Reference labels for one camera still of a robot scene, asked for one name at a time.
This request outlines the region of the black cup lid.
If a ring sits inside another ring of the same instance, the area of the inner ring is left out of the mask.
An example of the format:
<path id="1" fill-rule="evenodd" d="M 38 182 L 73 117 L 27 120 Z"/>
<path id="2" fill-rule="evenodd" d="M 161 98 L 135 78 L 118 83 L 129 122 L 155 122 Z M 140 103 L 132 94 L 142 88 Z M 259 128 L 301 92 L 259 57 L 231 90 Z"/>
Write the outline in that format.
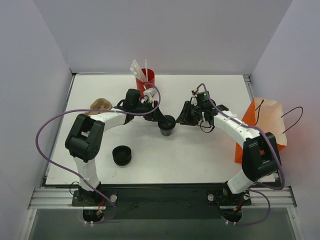
<path id="1" fill-rule="evenodd" d="M 161 130 L 169 131 L 174 129 L 176 126 L 176 120 L 171 115 L 164 115 L 164 119 L 158 122 L 158 127 Z"/>

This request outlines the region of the black paper coffee cup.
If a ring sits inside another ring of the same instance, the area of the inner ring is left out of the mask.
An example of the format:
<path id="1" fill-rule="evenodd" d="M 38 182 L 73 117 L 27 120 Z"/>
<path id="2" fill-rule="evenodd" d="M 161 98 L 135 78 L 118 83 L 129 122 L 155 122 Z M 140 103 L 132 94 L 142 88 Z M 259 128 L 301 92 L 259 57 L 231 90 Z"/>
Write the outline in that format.
<path id="1" fill-rule="evenodd" d="M 173 128 L 168 128 L 168 129 L 160 128 L 160 133 L 163 136 L 168 137 L 168 136 L 172 135 L 173 130 L 174 130 Z"/>

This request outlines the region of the orange paper bag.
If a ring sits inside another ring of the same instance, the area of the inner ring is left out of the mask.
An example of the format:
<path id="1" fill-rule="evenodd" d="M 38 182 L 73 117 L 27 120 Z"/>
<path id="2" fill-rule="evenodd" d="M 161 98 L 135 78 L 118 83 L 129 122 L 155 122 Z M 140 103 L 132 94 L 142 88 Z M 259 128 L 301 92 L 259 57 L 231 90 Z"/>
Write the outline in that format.
<path id="1" fill-rule="evenodd" d="M 264 133 L 272 133 L 276 138 L 278 150 L 281 151 L 287 146 L 286 132 L 291 128 L 285 126 L 284 117 L 297 109 L 300 109 L 301 112 L 304 111 L 301 106 L 297 106 L 284 113 L 281 103 L 271 99 L 254 97 L 242 121 L 249 126 L 260 128 Z"/>

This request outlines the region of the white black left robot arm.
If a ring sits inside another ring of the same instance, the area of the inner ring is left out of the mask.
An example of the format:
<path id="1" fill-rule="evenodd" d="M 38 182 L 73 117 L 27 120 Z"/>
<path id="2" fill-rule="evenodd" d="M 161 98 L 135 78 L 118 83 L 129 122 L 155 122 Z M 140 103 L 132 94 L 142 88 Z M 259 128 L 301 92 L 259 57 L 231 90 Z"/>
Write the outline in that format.
<path id="1" fill-rule="evenodd" d="M 100 203 L 102 193 L 97 190 L 101 184 L 97 176 L 95 157 L 100 151 L 103 133 L 117 126 L 128 124 L 135 116 L 142 116 L 146 121 L 157 122 L 161 134 L 169 135 L 176 125 L 171 115 L 164 115 L 159 110 L 159 103 L 141 100 L 141 92 L 129 89 L 125 99 L 109 112 L 97 115 L 79 114 L 66 138 L 65 148 L 73 157 L 79 178 L 79 192 L 91 206 Z"/>

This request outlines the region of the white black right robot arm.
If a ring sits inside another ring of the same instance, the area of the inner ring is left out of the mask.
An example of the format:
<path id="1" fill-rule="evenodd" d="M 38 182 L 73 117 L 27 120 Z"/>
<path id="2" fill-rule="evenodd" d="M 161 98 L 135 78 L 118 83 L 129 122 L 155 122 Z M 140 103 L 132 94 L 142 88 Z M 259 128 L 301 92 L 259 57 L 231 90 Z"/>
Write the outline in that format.
<path id="1" fill-rule="evenodd" d="M 233 204 L 240 194 L 272 175 L 281 165 L 275 136 L 248 127 L 224 105 L 215 105 L 206 92 L 192 91 L 190 100 L 185 101 L 176 123 L 196 126 L 208 123 L 219 128 L 236 141 L 242 149 L 241 170 L 224 183 L 221 197 L 227 204 Z"/>

